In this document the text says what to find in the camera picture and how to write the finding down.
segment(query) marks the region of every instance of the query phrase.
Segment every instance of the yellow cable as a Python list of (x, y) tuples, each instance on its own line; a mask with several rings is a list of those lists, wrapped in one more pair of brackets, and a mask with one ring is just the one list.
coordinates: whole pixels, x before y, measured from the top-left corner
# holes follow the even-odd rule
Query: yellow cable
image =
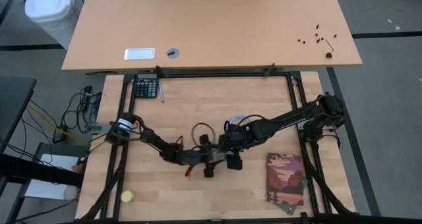
[(66, 134), (67, 136), (73, 138), (75, 141), (80, 142), (81, 144), (87, 144), (86, 142), (84, 142), (82, 139), (77, 138), (76, 136), (73, 136), (72, 134), (69, 134), (68, 132), (65, 132), (63, 130), (61, 130), (60, 128), (57, 128), (55, 125), (53, 125), (50, 121), (48, 121), (48, 119), (41, 113), (39, 112), (37, 109), (34, 109), (31, 105), (28, 105), (28, 107), (33, 110), (35, 113), (37, 113), (45, 122), (47, 122), (47, 124), (49, 126), (51, 126), (52, 128), (54, 128), (55, 130), (61, 132), (62, 134)]

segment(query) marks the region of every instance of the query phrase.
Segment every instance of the pen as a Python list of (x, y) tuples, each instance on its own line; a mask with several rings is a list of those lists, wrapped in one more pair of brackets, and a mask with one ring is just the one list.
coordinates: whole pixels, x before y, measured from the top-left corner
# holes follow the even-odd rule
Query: pen
[(160, 91), (161, 102), (164, 103), (164, 95), (163, 95), (163, 88), (161, 87), (161, 82), (158, 82), (158, 89)]

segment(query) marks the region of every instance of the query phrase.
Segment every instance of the white trash bin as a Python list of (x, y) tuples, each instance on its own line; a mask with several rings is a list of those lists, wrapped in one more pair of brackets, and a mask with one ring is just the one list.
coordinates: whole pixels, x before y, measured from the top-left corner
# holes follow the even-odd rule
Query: white trash bin
[(26, 0), (25, 14), (66, 50), (78, 22), (75, 0)]

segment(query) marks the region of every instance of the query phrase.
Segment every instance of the calculator keypad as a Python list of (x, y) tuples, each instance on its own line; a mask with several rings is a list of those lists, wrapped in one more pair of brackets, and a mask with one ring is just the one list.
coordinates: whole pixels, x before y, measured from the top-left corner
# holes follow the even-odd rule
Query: calculator keypad
[(156, 98), (157, 79), (139, 78), (136, 83), (136, 98)]

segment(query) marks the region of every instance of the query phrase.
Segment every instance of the white cable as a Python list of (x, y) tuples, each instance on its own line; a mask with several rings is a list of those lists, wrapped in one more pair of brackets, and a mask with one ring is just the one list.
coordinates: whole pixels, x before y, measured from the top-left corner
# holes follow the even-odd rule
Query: white cable
[[(242, 115), (242, 114), (238, 114), (238, 115), (234, 115), (229, 119), (229, 123), (236, 125), (236, 119), (242, 120), (246, 117), (247, 115)], [(251, 120), (250, 119), (245, 119), (243, 121), (243, 123), (249, 123)]]

